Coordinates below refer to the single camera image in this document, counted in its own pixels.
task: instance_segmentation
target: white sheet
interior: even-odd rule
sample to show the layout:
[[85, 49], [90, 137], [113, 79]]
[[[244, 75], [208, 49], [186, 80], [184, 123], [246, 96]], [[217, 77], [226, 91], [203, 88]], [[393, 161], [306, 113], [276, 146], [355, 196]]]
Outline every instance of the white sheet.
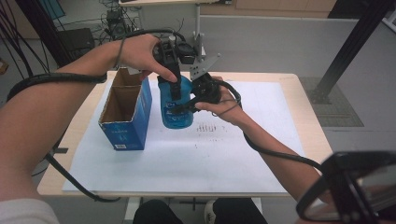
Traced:
[[[304, 155], [279, 83], [230, 83], [241, 94], [243, 107], [251, 117]], [[70, 169], [85, 188], [164, 194], [286, 192], [232, 124], [201, 111], [194, 114], [189, 128], [166, 129], [156, 81], [150, 81], [153, 103], [146, 148], [114, 150], [98, 125], [110, 85], [109, 81]], [[77, 189], [66, 181], [64, 190]]]

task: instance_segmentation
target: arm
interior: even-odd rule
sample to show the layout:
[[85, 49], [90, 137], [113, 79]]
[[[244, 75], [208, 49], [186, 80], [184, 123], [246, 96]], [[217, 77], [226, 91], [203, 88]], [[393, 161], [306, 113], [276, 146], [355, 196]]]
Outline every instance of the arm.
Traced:
[[[238, 126], [251, 139], [251, 141], [259, 147], [297, 155], [293, 150], [280, 143], [271, 134], [265, 131], [249, 115], [247, 115], [240, 106], [236, 106], [222, 114], [222, 112], [232, 106], [235, 106], [236, 101], [224, 87], [221, 87], [220, 91], [222, 97], [218, 105], [197, 103], [195, 106], [198, 109], [208, 110], [218, 114], [221, 119]], [[262, 153], [260, 155], [274, 173], [280, 184], [295, 200], [298, 200], [319, 178], [318, 172], [309, 165], [305, 165], [297, 161], [289, 161], [267, 156]]]
[[[176, 77], [152, 57], [159, 39], [140, 35], [125, 40], [120, 60], [133, 68]], [[116, 63], [120, 41], [104, 44], [57, 72], [101, 76]], [[0, 202], [39, 199], [31, 174], [61, 137], [94, 84], [46, 83], [28, 88], [0, 109]]]

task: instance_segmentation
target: sleeve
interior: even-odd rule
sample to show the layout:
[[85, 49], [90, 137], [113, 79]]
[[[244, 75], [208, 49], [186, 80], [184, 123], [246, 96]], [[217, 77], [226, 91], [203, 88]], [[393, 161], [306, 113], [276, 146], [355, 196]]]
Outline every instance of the sleeve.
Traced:
[[59, 224], [52, 208], [37, 199], [0, 202], [0, 224]]

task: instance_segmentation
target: leg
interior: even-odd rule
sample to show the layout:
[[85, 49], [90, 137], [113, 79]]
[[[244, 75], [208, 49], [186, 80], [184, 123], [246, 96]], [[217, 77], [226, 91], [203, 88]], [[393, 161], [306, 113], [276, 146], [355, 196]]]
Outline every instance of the leg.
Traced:
[[220, 198], [213, 204], [215, 224], [267, 224], [249, 198]]
[[134, 224], [183, 224], [183, 222], [166, 203], [150, 200], [137, 209]]

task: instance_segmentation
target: blue box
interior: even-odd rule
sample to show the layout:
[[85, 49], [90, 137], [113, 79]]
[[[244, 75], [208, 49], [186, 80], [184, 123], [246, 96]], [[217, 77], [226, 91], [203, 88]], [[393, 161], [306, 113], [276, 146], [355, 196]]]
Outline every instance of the blue box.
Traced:
[[143, 150], [151, 110], [149, 80], [120, 68], [111, 85], [99, 126], [116, 150]]

